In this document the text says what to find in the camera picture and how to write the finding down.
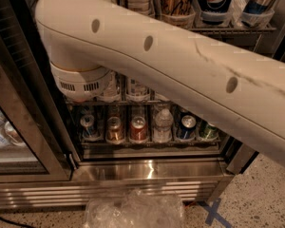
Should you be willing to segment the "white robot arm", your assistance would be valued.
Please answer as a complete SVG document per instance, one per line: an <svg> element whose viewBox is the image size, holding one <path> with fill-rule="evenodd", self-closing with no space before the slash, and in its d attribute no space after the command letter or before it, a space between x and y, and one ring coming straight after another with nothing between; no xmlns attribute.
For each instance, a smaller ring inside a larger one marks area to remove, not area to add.
<svg viewBox="0 0 285 228"><path fill-rule="evenodd" d="M116 71L285 167L285 64L105 0L39 0L56 85L100 94Z"/></svg>

